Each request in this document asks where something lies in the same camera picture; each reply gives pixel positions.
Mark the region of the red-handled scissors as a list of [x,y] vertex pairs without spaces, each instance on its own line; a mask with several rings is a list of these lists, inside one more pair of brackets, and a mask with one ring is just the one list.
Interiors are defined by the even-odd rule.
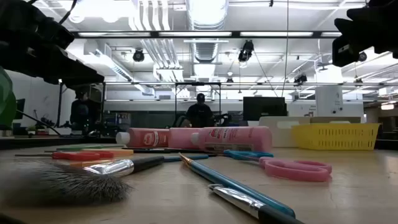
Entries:
[[109,151],[78,151],[78,152],[52,152],[42,154],[15,154],[16,157],[51,157],[52,159],[64,159],[69,161],[95,161],[114,157]]

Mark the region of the blue-handled scissors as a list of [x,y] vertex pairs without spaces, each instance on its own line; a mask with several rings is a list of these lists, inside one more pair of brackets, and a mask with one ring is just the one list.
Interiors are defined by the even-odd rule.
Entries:
[[268,152],[252,152],[252,151],[232,151],[225,150],[223,154],[235,160],[241,161],[256,161],[258,162],[261,157],[274,157],[272,153]]

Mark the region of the thin black paintbrush white lettering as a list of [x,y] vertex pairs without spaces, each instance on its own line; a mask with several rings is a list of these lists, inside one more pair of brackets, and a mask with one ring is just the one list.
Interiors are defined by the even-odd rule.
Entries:
[[122,147],[125,150],[134,150],[134,151],[167,151],[167,148],[141,148],[141,147]]

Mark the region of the green leafy plant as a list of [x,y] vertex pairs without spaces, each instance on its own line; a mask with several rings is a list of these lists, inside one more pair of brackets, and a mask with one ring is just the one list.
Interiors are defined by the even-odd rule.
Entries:
[[0,66],[0,126],[11,129],[16,115],[16,97],[12,89],[12,80]]

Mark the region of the black computer monitor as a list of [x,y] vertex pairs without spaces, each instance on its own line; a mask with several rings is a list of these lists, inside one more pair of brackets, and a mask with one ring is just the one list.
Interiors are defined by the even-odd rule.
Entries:
[[259,121],[263,116],[287,116],[285,98],[245,96],[243,98],[243,119]]

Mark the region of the white plastic bin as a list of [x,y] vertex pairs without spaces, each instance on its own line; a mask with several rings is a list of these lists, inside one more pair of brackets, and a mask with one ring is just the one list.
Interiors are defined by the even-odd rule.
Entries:
[[263,116],[259,119],[260,126],[267,126],[272,133],[273,147],[297,147],[292,135],[294,126],[309,124],[309,117]]

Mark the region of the large fluffy black-handled brush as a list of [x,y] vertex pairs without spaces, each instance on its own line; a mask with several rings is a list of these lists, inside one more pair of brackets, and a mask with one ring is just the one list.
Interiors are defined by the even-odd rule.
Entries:
[[88,167],[43,161],[0,164],[0,204],[12,207],[99,205],[123,201],[121,178],[162,164],[163,156],[121,159]]

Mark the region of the thick blue paintbrush gold ferrule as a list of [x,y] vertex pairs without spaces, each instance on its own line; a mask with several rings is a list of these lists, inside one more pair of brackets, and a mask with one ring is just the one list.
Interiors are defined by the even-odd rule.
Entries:
[[202,176],[206,180],[209,180],[211,184],[220,184],[223,185],[224,187],[231,188],[234,190],[238,190],[256,200],[259,200],[260,202],[280,211],[283,212],[286,215],[289,215],[291,217],[296,218],[295,212],[292,208],[289,206],[273,199],[270,198],[257,190],[254,190],[247,185],[244,185],[234,179],[231,179],[203,164],[200,164],[193,159],[188,158],[187,156],[184,156],[183,154],[179,154],[181,160],[184,162],[184,164],[192,171],[197,173],[198,175]]

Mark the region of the orange-handled scissors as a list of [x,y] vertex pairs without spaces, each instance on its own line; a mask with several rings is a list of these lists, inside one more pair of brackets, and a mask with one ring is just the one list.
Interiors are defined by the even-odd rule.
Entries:
[[110,148],[103,148],[103,149],[57,149],[56,152],[112,152],[115,157],[119,156],[131,156],[134,154],[132,149],[110,149]]

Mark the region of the black aluminium rig frame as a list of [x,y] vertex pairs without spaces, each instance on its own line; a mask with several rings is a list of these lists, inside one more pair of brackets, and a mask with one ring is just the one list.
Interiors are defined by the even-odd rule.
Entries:
[[[339,32],[329,32],[329,31],[212,31],[212,30],[170,30],[170,31],[72,31],[74,36],[74,40],[77,39],[195,39],[197,41],[203,40],[208,41],[210,43],[210,39],[286,39],[289,41],[290,39],[334,39],[337,38],[337,34]],[[334,82],[334,83],[321,83],[321,82],[306,82],[303,84],[298,83],[287,83],[287,82],[244,82],[244,83],[227,83],[227,82],[215,82],[220,83],[221,87],[223,85],[239,85],[239,86],[259,86],[272,87],[272,90],[275,90],[276,86],[310,86],[310,87],[318,87],[318,86],[356,86],[353,91],[359,90],[360,87],[373,87],[379,86],[380,88],[387,88],[389,86],[398,86],[398,78],[393,78],[392,80],[388,80],[385,82]],[[179,82],[144,82],[144,81],[131,81],[131,82],[110,82],[106,84],[104,81],[101,83],[103,86],[110,85],[154,85],[154,86],[173,86]],[[45,146],[61,146],[64,144],[80,144],[80,143],[113,143],[114,140],[110,140],[110,138],[100,137],[83,137],[79,135],[62,135],[57,132],[51,126],[48,126],[52,129],[57,135],[33,135],[33,136],[17,136],[17,137],[26,137],[26,138],[6,138],[1,137],[0,142],[4,144],[2,149],[17,149],[17,148],[32,148],[32,147],[45,147]]]

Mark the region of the yellow plastic basket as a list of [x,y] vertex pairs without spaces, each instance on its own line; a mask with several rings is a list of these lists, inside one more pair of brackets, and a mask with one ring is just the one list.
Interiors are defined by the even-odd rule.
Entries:
[[313,123],[292,128],[297,147],[318,151],[372,151],[378,123]]

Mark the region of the black workstation frame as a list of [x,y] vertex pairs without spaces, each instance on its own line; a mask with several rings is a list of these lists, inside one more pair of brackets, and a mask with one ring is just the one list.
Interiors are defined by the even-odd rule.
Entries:
[[[188,83],[188,82],[179,82],[179,83],[176,83],[175,85],[174,85],[174,87],[175,87],[175,115],[177,115],[177,89],[178,89],[178,87],[182,87],[182,88],[184,88],[184,87],[186,87],[186,86],[195,86],[195,87],[198,87],[198,86],[208,86],[208,87],[214,87],[214,86],[217,86],[218,88],[219,88],[219,112],[221,112],[221,84],[220,83],[215,83],[215,82],[207,82],[207,83],[205,83],[205,82],[192,82],[192,83]],[[187,117],[186,117],[186,112],[185,112],[185,114],[184,114],[184,118],[189,122],[189,120],[187,119]],[[214,118],[214,126],[216,125],[216,121],[217,121],[217,119],[220,119],[220,117],[219,116],[215,116],[214,115],[214,112],[213,112],[213,118]]]

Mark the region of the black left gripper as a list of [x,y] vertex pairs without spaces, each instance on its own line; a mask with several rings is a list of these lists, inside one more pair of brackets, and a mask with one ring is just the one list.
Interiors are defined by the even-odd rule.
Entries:
[[65,49],[74,36],[32,2],[0,0],[0,66],[74,91],[102,90],[104,76]]

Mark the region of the black paintbrush silver ferrule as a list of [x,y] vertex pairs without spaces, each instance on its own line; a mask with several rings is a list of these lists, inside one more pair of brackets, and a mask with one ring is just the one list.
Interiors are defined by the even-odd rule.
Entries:
[[208,188],[224,200],[256,218],[260,224],[304,224],[300,220],[284,214],[238,190],[220,184],[210,184]]

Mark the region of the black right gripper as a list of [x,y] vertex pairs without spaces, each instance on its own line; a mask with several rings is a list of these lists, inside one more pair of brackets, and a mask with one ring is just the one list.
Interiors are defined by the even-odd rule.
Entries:
[[347,19],[336,18],[341,35],[332,43],[332,64],[344,67],[358,62],[364,51],[392,53],[398,59],[398,0],[369,0],[362,8],[348,9]]

